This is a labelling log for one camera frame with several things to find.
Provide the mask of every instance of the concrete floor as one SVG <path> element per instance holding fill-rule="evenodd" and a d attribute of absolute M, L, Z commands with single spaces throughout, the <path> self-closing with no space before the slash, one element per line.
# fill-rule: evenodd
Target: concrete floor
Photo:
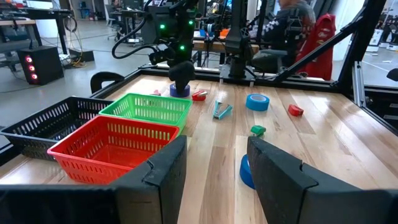
<path fill-rule="evenodd" d="M 44 86 L 31 86 L 24 80 L 22 71 L 14 75 L 8 68 L 0 68 L 0 126 L 9 126 L 26 116 L 48 107 L 68 96 L 89 96 L 90 79 L 100 71 L 116 72 L 128 75 L 137 67 L 148 63 L 147 53 L 140 51 L 128 58 L 117 60 L 111 55 L 114 45 L 113 37 L 107 40 L 107 36 L 113 34 L 111 28 L 103 21 L 79 21 L 81 43 L 84 49 L 93 50 L 95 62 L 89 62 L 84 68 L 65 70 L 65 78 L 56 80 Z M 57 46 L 57 38 L 43 39 L 44 45 Z M 67 46 L 79 48 L 76 37 L 67 33 Z M 131 46 L 122 44 L 117 49 L 119 53 L 127 53 Z M 368 85 L 398 86 L 397 82 L 386 78 L 387 72 L 398 65 L 397 53 L 380 49 L 379 56 L 366 54 L 364 57 L 364 80 Z M 333 77 L 340 74 L 341 62 L 335 62 Z M 211 55 L 209 67 L 218 67 L 218 56 Z"/>

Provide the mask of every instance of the red basket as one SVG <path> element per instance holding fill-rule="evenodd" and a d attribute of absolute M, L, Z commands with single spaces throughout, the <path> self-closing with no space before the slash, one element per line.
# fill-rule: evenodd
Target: red basket
<path fill-rule="evenodd" d="M 47 153 L 71 179 L 108 184 L 162 149 L 178 131 L 174 126 L 97 116 Z"/>

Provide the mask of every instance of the green basket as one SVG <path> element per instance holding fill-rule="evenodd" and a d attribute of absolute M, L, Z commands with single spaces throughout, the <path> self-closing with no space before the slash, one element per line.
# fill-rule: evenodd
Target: green basket
<path fill-rule="evenodd" d="M 180 134 L 191 105 L 191 100 L 128 93 L 99 114 L 178 126 Z"/>

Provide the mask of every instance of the blue tape roll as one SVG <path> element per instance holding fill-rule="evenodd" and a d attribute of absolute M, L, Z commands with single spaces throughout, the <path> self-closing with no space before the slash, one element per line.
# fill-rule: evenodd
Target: blue tape roll
<path fill-rule="evenodd" d="M 254 111 L 266 111 L 269 98 L 260 94 L 251 94 L 246 98 L 246 107 Z"/>
<path fill-rule="evenodd" d="M 252 189 L 255 189 L 254 183 L 253 183 L 253 178 L 251 177 L 248 155 L 244 155 L 242 157 L 241 169 L 239 170 L 239 174 L 240 174 L 241 179 L 244 182 L 244 184 L 251 187 Z"/>
<path fill-rule="evenodd" d="M 170 85 L 170 96 L 173 96 L 173 97 L 187 97 L 187 96 L 189 96 L 190 91 L 191 91 L 191 87 L 189 85 L 186 85 L 183 93 L 177 94 L 177 89 L 175 88 L 175 84 Z"/>

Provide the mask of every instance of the black basket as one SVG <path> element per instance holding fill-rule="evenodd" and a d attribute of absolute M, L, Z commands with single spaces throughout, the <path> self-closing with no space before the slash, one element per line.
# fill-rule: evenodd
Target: black basket
<path fill-rule="evenodd" d="M 24 156 L 54 161 L 47 149 L 112 101 L 69 97 L 0 131 Z"/>

